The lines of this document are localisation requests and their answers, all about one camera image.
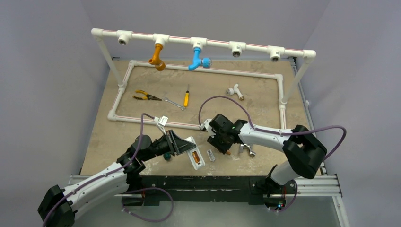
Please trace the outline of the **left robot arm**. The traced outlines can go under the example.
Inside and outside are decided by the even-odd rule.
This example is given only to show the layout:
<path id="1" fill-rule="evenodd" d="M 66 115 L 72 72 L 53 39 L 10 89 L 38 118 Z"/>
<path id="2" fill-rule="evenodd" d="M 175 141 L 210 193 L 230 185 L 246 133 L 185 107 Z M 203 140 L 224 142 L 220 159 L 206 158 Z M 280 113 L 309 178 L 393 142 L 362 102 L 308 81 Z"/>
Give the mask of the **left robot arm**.
<path id="1" fill-rule="evenodd" d="M 38 214 L 44 227 L 70 227 L 95 205 L 117 194 L 144 194 L 146 188 L 140 175 L 145 162 L 164 154 L 172 156 L 198 151 L 193 139 L 182 139 L 173 130 L 159 139 L 139 135 L 115 162 L 103 171 L 77 184 L 48 189 Z"/>

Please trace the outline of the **white battery compartment cover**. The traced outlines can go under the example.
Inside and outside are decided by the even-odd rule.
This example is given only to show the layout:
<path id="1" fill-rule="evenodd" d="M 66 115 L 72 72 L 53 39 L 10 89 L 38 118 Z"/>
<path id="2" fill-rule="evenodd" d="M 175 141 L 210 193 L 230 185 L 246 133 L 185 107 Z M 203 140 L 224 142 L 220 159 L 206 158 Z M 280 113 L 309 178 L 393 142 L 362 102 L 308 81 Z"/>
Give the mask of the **white battery compartment cover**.
<path id="1" fill-rule="evenodd" d="M 210 161 L 211 162 L 215 162 L 216 158 L 215 158 L 212 150 L 207 150 L 207 154 L 208 154 L 208 157 L 209 157 Z"/>

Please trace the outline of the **white remote control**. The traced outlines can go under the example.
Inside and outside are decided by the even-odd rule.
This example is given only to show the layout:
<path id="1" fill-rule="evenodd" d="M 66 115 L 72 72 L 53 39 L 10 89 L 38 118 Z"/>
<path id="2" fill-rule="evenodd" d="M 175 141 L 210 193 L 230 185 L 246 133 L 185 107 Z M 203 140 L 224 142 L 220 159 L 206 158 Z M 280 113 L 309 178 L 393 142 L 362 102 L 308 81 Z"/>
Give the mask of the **white remote control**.
<path id="1" fill-rule="evenodd" d="M 204 161 L 202 154 L 195 142 L 195 139 L 193 137 L 187 137 L 187 138 L 185 138 L 185 140 L 187 142 L 190 142 L 195 145 L 195 148 L 192 148 L 189 151 L 187 151 L 187 155 L 189 157 L 189 160 L 190 160 L 193 168 L 195 170 L 201 169 L 202 167 L 205 166 L 205 161 Z"/>

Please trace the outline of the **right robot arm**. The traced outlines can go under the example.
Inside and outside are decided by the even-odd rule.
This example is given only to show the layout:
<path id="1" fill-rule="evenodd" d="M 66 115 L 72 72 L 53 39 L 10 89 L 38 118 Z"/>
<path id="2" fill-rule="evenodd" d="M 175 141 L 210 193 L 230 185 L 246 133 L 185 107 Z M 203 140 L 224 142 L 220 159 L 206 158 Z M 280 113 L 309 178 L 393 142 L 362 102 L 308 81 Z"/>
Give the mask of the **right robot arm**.
<path id="1" fill-rule="evenodd" d="M 270 192 L 278 192 L 300 176 L 313 179 L 327 154 L 326 147 L 302 125 L 293 129 L 274 129 L 246 120 L 231 122 L 222 114 L 205 120 L 203 125 L 209 134 L 208 143 L 223 154 L 233 144 L 259 145 L 285 154 L 286 161 L 274 167 L 265 180 Z"/>

